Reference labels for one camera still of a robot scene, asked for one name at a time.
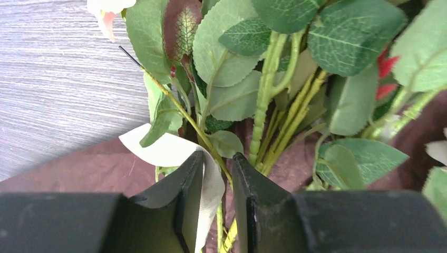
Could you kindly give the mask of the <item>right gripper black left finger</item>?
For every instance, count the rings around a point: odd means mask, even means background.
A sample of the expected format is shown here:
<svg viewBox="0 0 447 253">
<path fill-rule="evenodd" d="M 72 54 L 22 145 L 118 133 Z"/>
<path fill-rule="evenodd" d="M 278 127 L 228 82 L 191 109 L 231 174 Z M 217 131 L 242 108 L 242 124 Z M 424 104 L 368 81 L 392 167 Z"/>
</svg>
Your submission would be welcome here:
<svg viewBox="0 0 447 253">
<path fill-rule="evenodd" d="M 102 252 L 194 252 L 205 155 L 193 152 L 174 172 L 114 203 Z"/>
</svg>

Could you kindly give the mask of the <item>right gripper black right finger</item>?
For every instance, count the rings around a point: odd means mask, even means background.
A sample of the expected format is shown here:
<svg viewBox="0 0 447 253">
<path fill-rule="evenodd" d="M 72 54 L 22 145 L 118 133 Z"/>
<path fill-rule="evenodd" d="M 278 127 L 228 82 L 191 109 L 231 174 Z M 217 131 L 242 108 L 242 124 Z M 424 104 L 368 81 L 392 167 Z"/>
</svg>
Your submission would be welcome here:
<svg viewBox="0 0 447 253">
<path fill-rule="evenodd" d="M 239 252 L 314 252 L 304 200 L 260 173 L 240 152 L 232 157 Z"/>
</svg>

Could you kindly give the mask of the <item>short cream ribbon strip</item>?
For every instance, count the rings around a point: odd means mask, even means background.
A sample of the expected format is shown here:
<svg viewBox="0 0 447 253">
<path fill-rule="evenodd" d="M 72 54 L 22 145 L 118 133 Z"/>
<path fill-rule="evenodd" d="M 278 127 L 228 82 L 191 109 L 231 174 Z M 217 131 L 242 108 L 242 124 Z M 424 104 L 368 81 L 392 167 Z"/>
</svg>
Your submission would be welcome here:
<svg viewBox="0 0 447 253">
<path fill-rule="evenodd" d="M 177 167 L 182 165 L 194 151 L 204 152 L 205 164 L 203 165 L 203 182 L 195 247 L 195 252 L 199 252 L 206 244 L 211 224 L 225 193 L 225 183 L 219 165 L 202 146 L 170 133 L 165 133 L 152 145 L 143 148 L 140 141 L 151 129 L 153 129 L 153 126 L 146 123 L 119 136 L 119 139 L 138 158 L 159 167 Z"/>
</svg>

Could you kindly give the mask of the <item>dark red wrapping paper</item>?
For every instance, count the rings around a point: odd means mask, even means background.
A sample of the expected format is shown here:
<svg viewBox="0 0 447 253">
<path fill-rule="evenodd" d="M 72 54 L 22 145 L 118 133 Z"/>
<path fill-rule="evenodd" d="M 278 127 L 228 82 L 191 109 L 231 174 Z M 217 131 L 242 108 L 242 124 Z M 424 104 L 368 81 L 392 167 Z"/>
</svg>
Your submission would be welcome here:
<svg viewBox="0 0 447 253">
<path fill-rule="evenodd" d="M 314 252 L 446 252 L 446 226 L 421 189 L 440 176 L 426 145 L 443 138 L 446 92 L 394 139 L 409 159 L 366 191 L 307 197 Z M 268 178 L 288 192 L 310 182 L 316 138 L 282 154 Z M 102 252 L 114 203 L 155 184 L 154 167 L 118 139 L 1 183 L 1 252 Z M 236 217 L 234 196 L 225 195 Z"/>
</svg>

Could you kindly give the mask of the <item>pink artificial flower bouquet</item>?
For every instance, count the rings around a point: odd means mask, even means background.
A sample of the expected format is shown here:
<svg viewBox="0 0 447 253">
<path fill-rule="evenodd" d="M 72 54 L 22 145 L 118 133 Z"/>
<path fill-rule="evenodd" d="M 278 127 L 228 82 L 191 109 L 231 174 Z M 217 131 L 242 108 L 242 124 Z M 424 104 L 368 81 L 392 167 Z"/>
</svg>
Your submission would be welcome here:
<svg viewBox="0 0 447 253">
<path fill-rule="evenodd" d="M 144 70 L 150 122 L 128 140 L 156 173 L 191 123 L 205 166 L 195 252 L 218 221 L 218 252 L 242 236 L 223 222 L 229 129 L 253 119 L 248 162 L 267 176 L 298 135 L 320 132 L 310 190 L 364 189 L 408 159 L 389 145 L 446 89 L 446 1 L 409 18 L 402 1 L 88 1 L 114 41 L 121 16 Z"/>
</svg>

